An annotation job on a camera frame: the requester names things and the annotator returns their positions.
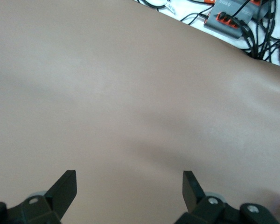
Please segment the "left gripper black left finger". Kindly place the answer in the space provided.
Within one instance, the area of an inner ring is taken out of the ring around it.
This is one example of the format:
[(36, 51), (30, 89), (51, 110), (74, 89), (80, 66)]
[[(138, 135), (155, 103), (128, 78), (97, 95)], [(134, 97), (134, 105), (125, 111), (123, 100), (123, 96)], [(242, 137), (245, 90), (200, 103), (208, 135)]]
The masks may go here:
[(0, 224), (62, 224), (77, 195), (75, 170), (67, 170), (44, 195), (35, 195), (7, 208), (0, 202)]

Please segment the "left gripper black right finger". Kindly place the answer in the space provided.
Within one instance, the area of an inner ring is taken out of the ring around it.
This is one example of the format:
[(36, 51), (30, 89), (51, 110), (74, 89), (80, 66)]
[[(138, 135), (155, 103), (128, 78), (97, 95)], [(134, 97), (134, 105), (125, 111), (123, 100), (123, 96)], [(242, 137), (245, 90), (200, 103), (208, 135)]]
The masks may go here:
[(264, 206), (244, 203), (231, 207), (216, 196), (207, 196), (192, 171), (184, 171), (182, 195), (187, 212), (177, 224), (280, 224)]

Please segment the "brown table mat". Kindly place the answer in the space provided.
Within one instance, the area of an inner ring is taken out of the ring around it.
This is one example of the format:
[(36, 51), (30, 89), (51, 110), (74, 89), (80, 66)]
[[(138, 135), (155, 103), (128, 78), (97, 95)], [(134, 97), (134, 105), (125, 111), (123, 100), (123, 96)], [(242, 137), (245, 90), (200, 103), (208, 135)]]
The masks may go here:
[(0, 201), (68, 169), (63, 224), (172, 224), (182, 173), (280, 206), (280, 67), (133, 0), (0, 0)]

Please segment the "grey hub with orange ports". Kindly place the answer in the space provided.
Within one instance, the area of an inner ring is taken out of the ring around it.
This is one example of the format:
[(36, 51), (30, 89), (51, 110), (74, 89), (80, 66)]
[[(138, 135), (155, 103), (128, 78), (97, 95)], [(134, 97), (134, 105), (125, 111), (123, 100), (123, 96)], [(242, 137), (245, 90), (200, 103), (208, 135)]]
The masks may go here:
[(243, 33), (238, 24), (248, 24), (254, 14), (250, 5), (242, 5), (242, 1), (218, 0), (208, 14), (204, 26), (222, 35), (240, 38)]

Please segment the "grey hub box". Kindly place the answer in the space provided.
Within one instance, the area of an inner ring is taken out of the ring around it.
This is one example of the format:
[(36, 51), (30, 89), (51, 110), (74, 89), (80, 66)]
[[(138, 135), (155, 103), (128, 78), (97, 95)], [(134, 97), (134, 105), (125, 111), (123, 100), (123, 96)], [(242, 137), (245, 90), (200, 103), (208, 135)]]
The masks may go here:
[(216, 0), (212, 13), (221, 12), (239, 20), (249, 21), (257, 16), (263, 18), (268, 12), (269, 0)]

